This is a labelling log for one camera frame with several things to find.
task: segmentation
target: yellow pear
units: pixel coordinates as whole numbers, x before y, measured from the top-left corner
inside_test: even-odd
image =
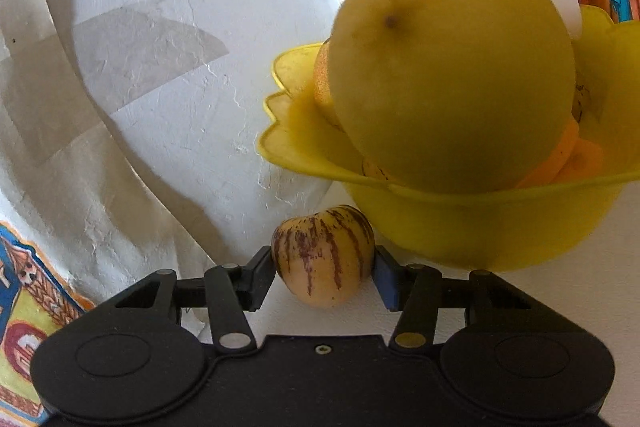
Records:
[[[551,0],[346,0],[328,55],[335,112],[411,187],[514,187],[571,118],[572,43]]]

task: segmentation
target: tape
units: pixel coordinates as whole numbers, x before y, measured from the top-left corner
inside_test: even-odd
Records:
[[[221,40],[195,26],[131,7],[80,23],[63,40],[86,90],[106,114],[228,54]]]
[[[36,165],[100,123],[57,35],[0,62],[0,99]]]

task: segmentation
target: plastic fruit bowl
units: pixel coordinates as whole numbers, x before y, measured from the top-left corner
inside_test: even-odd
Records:
[[[580,135],[603,147],[604,172],[596,178],[458,195],[367,177],[348,136],[314,104],[312,73],[321,44],[275,59],[281,90],[264,101],[273,123],[258,140],[258,153],[283,168],[343,182],[379,232],[430,261],[497,271],[556,257],[585,238],[623,186],[640,178],[640,22],[615,25],[594,7],[582,7],[582,16],[574,52],[577,83],[589,91],[590,103]]]

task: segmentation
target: black robotic gripper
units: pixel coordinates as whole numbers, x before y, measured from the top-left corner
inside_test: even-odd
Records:
[[[377,335],[268,336],[245,318],[270,248],[202,279],[159,270],[46,340],[31,362],[47,427],[596,427],[614,378],[597,338],[487,271],[446,279],[378,247],[372,278],[401,312]],[[180,327],[207,308],[213,344]],[[466,327],[433,344],[438,309]]]

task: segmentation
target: striped fruit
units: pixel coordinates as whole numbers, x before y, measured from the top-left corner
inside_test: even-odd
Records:
[[[293,295],[331,308],[355,295],[370,276],[374,245],[369,221],[342,204],[282,223],[273,233],[271,255]]]

